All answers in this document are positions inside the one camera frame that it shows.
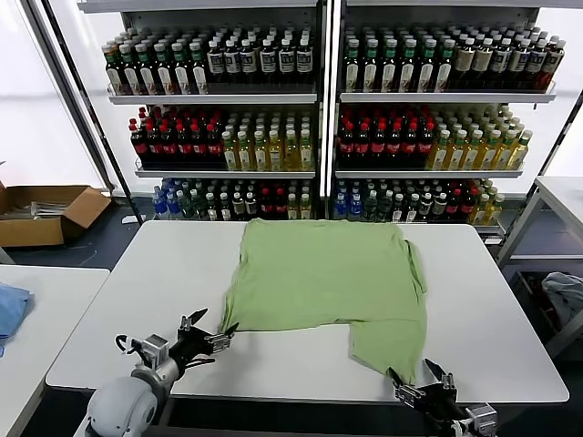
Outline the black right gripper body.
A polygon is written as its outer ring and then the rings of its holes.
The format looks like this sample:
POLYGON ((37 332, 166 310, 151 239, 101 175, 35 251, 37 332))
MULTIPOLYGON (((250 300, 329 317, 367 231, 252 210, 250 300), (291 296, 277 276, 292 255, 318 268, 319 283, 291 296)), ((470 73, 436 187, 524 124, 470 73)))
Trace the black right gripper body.
POLYGON ((456 416, 456 390, 443 383, 423 387, 401 385, 395 388, 395 396, 401 403, 432 417, 456 416))

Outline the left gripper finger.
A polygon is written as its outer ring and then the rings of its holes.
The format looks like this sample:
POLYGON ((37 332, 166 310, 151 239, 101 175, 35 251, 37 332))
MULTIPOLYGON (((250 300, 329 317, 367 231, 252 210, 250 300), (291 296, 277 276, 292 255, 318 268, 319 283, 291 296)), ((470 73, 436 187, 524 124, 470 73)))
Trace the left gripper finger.
POLYGON ((212 349, 214 351, 224 351, 228 349, 238 327, 239 324, 235 323, 228 327, 224 332, 210 336, 212 349))
POLYGON ((189 316, 183 316, 181 318, 180 328, 182 330, 190 330, 195 327, 198 321, 207 313, 208 309, 196 310, 189 316))

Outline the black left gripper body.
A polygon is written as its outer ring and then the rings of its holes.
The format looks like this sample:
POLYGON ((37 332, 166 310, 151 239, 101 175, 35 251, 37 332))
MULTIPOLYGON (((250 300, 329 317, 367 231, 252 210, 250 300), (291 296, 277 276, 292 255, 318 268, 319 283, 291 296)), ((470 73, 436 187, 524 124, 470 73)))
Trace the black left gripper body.
POLYGON ((208 332, 194 326, 179 328, 177 341, 170 347, 170 357, 177 364, 189 364, 199 355, 212 355, 213 346, 208 340, 209 336, 208 332))

